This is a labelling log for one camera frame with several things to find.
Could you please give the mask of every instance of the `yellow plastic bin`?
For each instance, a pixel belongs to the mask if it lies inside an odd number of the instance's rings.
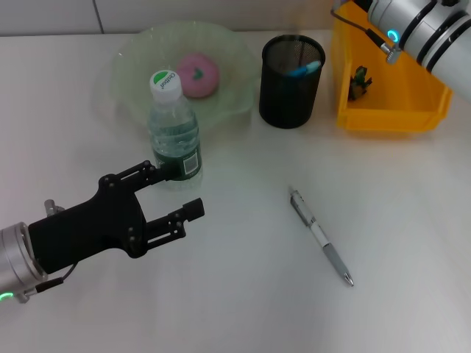
[[[342,6],[338,14],[372,28],[367,14],[352,2]],[[348,130],[425,132],[446,117],[452,91],[406,53],[389,65],[386,55],[362,31],[336,20],[331,57],[338,126]],[[366,77],[372,77],[373,83],[364,96],[348,101],[350,76],[358,66],[368,68]]]

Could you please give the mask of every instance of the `white bottle cap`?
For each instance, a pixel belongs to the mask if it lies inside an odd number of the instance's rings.
[[[183,95],[182,82],[176,72],[160,70],[150,78],[150,91],[157,103],[169,104]]]

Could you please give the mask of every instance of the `silver pen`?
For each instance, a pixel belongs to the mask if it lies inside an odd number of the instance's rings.
[[[316,237],[319,244],[322,246],[322,251],[324,252],[327,259],[333,265],[337,273],[345,279],[345,281],[353,287],[353,279],[348,271],[348,268],[341,260],[339,254],[337,254],[336,248],[333,247],[332,243],[327,239],[322,228],[317,223],[317,220],[314,218],[312,212],[306,206],[306,203],[302,199],[300,193],[296,190],[291,193],[291,204],[296,210],[297,214],[300,215],[302,222],[311,230],[312,234]]]

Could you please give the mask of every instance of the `green label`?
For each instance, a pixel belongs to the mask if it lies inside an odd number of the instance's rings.
[[[154,84],[156,85],[157,82],[159,82],[162,78],[167,76],[169,72],[168,71],[162,71],[161,73],[157,74],[154,76]]]
[[[162,154],[154,151],[155,159],[159,164],[164,164],[168,162],[177,162],[180,166],[181,177],[173,179],[175,181],[181,182],[183,180],[188,180],[198,174],[201,169],[201,151],[198,146],[188,154],[185,154],[181,157],[167,157]]]

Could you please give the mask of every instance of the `pink toy donut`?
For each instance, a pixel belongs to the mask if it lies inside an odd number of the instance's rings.
[[[187,55],[176,71],[182,81],[183,94],[187,97],[203,98],[213,94],[218,87],[218,65],[203,54]]]

